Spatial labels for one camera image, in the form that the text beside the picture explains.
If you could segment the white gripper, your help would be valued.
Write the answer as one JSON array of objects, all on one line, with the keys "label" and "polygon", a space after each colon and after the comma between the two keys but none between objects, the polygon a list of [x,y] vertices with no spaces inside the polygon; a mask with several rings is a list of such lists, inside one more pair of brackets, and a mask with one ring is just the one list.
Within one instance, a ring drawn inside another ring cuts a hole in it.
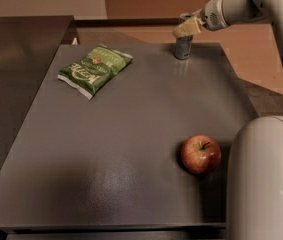
[{"label": "white gripper", "polygon": [[185,20],[174,30],[175,38],[183,38],[199,34],[203,26],[210,31],[225,29],[229,26],[223,13],[223,0],[210,0],[201,10],[202,20],[196,16]]}]

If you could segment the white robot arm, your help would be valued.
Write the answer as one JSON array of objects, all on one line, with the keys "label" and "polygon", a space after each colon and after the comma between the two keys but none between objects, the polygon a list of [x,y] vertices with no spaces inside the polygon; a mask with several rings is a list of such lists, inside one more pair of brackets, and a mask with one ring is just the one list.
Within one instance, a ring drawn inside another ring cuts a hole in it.
[{"label": "white robot arm", "polygon": [[[271,24],[283,67],[283,0],[210,0],[181,16],[176,38],[231,25]],[[260,117],[236,135],[228,158],[227,240],[283,240],[283,116]]]}]

